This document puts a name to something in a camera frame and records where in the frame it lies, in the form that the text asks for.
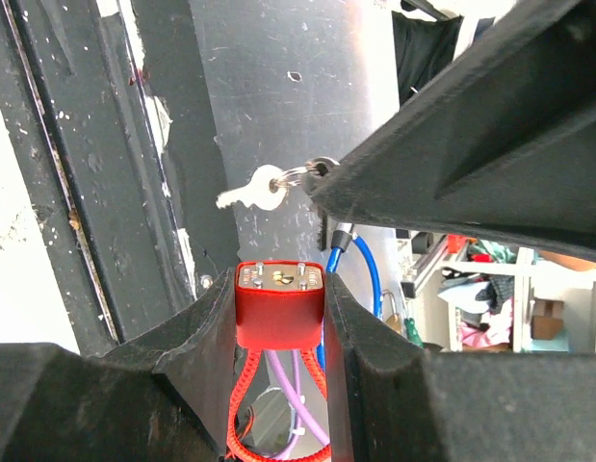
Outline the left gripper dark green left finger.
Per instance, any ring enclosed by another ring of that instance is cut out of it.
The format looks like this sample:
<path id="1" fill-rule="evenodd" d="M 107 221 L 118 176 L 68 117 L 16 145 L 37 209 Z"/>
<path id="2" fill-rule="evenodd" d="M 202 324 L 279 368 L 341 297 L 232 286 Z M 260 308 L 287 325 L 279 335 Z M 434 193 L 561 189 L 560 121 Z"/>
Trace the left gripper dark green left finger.
<path id="1" fill-rule="evenodd" d="M 101 357 L 0 344 L 0 461 L 217 461 L 234 377 L 234 274 Z"/>

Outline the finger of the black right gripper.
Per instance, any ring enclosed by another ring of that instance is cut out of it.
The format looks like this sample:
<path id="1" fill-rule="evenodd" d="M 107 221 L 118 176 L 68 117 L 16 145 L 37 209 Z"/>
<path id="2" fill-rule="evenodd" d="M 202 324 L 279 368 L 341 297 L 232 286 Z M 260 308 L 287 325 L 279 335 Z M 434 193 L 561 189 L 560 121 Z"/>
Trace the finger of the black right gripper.
<path id="1" fill-rule="evenodd" d="M 521 1 L 311 190 L 330 216 L 596 262 L 596 1 Z"/>

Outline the silver key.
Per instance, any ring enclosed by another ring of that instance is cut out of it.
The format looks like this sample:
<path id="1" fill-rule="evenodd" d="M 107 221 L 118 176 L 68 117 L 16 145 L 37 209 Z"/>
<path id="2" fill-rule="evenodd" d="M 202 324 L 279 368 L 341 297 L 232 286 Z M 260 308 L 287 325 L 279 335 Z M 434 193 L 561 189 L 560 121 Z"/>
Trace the silver key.
<path id="1" fill-rule="evenodd" d="M 328 157 L 313 158 L 302 166 L 289 169 L 262 165 L 255 169 L 244 186 L 221 192 L 216 199 L 216 206 L 224 209 L 240 202 L 245 207 L 255 206 L 263 211 L 273 211 L 282 204 L 289 190 L 302 187 L 310 192 L 339 165 L 338 161 Z"/>

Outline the red plastic seal tag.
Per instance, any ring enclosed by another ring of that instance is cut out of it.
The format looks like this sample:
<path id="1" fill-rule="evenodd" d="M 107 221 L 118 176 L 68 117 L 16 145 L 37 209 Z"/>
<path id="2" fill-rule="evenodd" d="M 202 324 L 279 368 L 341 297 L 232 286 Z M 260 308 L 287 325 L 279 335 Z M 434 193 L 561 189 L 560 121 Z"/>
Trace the red plastic seal tag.
<path id="1" fill-rule="evenodd" d="M 237 343 L 246 362 L 229 399 L 226 444 L 243 461 L 265 461 L 237 436 L 235 418 L 263 352 L 296 350 L 321 395 L 324 371 L 316 355 L 323 334 L 325 271 L 314 262 L 252 261 L 236 267 L 234 279 Z"/>

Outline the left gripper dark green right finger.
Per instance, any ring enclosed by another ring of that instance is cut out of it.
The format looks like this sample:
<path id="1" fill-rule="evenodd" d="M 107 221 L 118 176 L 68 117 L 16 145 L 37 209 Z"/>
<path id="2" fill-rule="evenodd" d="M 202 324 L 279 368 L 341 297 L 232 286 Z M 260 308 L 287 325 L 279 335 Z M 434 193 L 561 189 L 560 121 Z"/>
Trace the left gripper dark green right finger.
<path id="1" fill-rule="evenodd" d="M 596 461 L 596 354 L 431 353 L 326 279 L 336 461 Z"/>

